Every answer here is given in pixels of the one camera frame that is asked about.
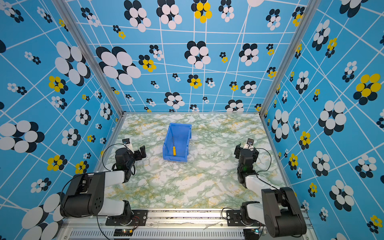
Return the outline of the yellow handled screwdriver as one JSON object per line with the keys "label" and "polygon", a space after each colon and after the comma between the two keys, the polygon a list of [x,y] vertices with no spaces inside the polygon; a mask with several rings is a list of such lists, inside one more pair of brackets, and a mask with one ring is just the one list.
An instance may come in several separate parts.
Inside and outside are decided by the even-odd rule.
{"label": "yellow handled screwdriver", "polygon": [[177,150],[176,150],[174,135],[172,135],[172,142],[173,142],[173,156],[175,157],[177,155]]}

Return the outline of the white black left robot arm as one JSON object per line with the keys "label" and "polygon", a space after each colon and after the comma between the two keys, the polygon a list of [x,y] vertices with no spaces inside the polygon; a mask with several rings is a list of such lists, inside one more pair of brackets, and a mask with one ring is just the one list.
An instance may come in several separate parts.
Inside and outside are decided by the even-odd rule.
{"label": "white black left robot arm", "polygon": [[104,216],[108,226],[139,226],[141,219],[134,215],[129,201],[105,197],[105,188],[127,183],[136,174],[135,163],[146,157],[145,146],[134,152],[125,146],[116,150],[116,163],[111,171],[76,174],[67,183],[67,192],[60,203],[61,215],[65,218]]}

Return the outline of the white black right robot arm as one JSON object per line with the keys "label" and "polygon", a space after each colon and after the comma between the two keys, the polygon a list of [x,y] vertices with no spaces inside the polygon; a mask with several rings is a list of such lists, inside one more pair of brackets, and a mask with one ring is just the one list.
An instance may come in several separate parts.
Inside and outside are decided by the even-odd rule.
{"label": "white black right robot arm", "polygon": [[294,191],[289,187],[273,186],[261,177],[261,171],[254,170],[259,150],[251,142],[244,147],[239,144],[234,150],[239,183],[262,198],[261,202],[242,203],[241,222],[247,227],[258,223],[273,238],[301,237],[307,233],[307,224]]}

